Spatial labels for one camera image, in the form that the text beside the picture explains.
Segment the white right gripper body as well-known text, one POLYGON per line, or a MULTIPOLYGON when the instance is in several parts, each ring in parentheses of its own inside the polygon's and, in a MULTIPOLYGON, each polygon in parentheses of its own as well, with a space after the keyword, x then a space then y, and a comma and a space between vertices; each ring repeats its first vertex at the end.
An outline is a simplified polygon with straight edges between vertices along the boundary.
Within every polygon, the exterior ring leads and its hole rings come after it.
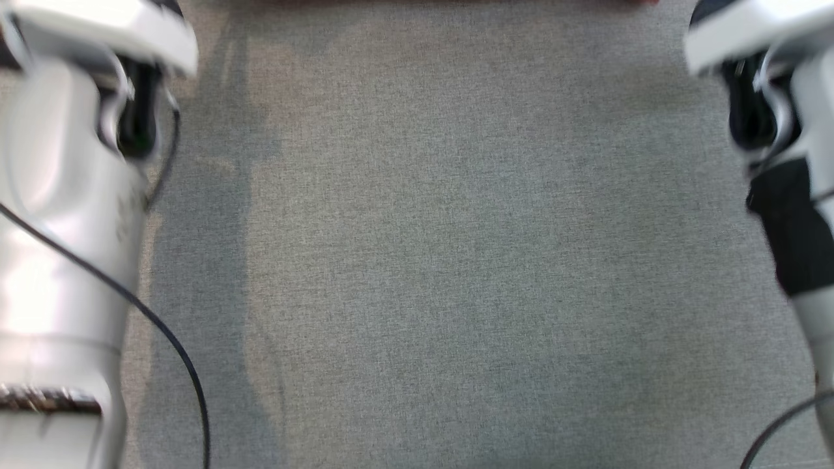
POLYGON ((834 0, 697 0, 684 36, 688 74, 834 31, 834 0))

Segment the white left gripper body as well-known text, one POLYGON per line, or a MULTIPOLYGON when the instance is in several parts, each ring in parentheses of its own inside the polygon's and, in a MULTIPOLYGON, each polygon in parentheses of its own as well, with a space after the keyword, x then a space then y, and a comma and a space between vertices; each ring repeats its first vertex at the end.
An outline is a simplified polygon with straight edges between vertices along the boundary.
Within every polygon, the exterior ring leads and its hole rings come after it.
POLYGON ((35 55, 104 65, 114 53, 193 76, 199 45, 178 0, 0 0, 0 21, 35 55))

